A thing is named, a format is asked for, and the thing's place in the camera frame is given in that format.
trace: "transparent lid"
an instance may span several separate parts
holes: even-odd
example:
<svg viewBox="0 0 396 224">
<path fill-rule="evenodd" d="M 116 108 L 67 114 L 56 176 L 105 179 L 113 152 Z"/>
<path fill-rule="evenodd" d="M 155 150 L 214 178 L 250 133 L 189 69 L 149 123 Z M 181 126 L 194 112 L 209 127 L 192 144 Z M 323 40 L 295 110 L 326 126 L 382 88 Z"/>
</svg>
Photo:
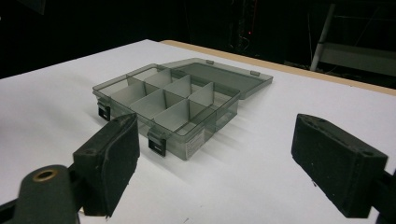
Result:
<svg viewBox="0 0 396 224">
<path fill-rule="evenodd" d="M 162 64 L 165 67 L 183 71 L 187 74 L 240 90 L 240 99 L 245 100 L 251 94 L 269 85 L 273 77 L 255 71 L 215 63 L 209 60 L 192 58 Z"/>
</svg>

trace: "black clamp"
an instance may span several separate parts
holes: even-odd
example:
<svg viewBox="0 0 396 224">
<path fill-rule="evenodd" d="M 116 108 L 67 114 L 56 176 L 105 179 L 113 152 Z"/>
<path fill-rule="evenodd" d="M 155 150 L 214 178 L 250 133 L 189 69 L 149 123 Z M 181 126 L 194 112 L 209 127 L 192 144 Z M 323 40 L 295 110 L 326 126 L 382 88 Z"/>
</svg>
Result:
<svg viewBox="0 0 396 224">
<path fill-rule="evenodd" d="M 396 223 L 396 172 L 385 169 L 388 156 L 325 119 L 297 116 L 291 154 L 345 217 Z"/>
</svg>

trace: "wooden table edge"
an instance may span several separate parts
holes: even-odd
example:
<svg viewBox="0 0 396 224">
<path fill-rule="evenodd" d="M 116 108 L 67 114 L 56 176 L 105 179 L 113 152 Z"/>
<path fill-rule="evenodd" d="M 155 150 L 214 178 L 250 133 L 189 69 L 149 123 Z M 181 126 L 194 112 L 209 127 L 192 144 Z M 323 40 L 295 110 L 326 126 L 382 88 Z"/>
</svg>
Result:
<svg viewBox="0 0 396 224">
<path fill-rule="evenodd" d="M 230 59 L 230 60 L 237 61 L 240 63 L 248 63 L 248 64 L 252 64 L 252 65 L 256 65 L 256 66 L 260 66 L 260 67 L 264 67 L 264 68 L 274 69 L 274 70 L 277 70 L 280 72 L 286 72 L 286 73 L 304 76 L 304 77 L 317 78 L 317 79 L 335 82 L 335 83 L 339 83 L 339 84 L 343 84 L 343 85 L 348 85 L 351 87 L 357 87 L 357 88 L 361 88 L 361 89 L 365 89 L 365 90 L 369 90 L 369 91 L 377 91 L 377 92 L 396 96 L 396 90 L 376 86 L 373 84 L 363 83 L 363 82 L 349 80 L 349 79 L 340 78 L 340 77 L 333 77 L 333 76 L 329 76 L 329 75 L 325 75 L 325 74 L 307 71 L 307 70 L 300 69 L 300 68 L 286 66 L 283 64 L 269 63 L 266 61 L 249 58 L 246 56 L 232 54 L 232 53 L 228 53 L 228 52 L 224 52 L 224 51 L 220 51 L 220 50 L 216 50 L 216 49 L 208 49 L 208 48 L 199 47 L 199 46 L 195 46 L 195 45 L 191 45 L 191 44 L 177 42 L 174 40 L 164 40 L 164 41 L 161 41 L 161 43 L 170 45 L 170 46 L 174 46 L 174 47 L 178 47 L 178 48 L 182 48 L 182 49 L 189 49 L 189 50 L 193 50 L 193 51 L 197 51 L 197 52 L 201 52 L 201 53 L 205 53 L 205 54 L 210 54 L 210 55 L 225 58 L 225 59 Z"/>
</svg>

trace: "white table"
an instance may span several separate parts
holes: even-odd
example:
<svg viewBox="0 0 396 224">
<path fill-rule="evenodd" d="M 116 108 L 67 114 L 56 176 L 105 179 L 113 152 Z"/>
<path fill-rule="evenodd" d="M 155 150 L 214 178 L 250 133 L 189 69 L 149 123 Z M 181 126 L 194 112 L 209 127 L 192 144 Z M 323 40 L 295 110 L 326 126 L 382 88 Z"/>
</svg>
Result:
<svg viewBox="0 0 396 224">
<path fill-rule="evenodd" d="M 369 219 L 344 218 L 292 159 L 294 122 L 298 113 L 327 119 L 388 154 L 393 174 L 396 91 L 172 41 L 141 41 L 1 79 L 0 203 L 15 199 L 33 170 L 69 166 L 72 153 L 106 124 L 93 86 L 149 63 L 192 57 L 274 82 L 241 101 L 238 115 L 189 161 L 158 156 L 140 136 L 136 173 L 113 217 L 81 216 L 82 223 L 375 223 L 374 209 Z"/>
</svg>

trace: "clear plastic box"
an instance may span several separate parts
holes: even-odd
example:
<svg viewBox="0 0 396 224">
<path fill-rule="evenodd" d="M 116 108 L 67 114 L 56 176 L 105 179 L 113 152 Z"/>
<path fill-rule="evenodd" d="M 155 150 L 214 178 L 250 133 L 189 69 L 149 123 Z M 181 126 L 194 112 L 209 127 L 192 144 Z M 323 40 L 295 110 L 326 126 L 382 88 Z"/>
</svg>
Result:
<svg viewBox="0 0 396 224">
<path fill-rule="evenodd" d="M 136 113 L 148 146 L 187 160 L 237 113 L 239 99 L 272 77 L 225 64 L 190 59 L 150 64 L 93 87 L 99 115 Z"/>
</svg>

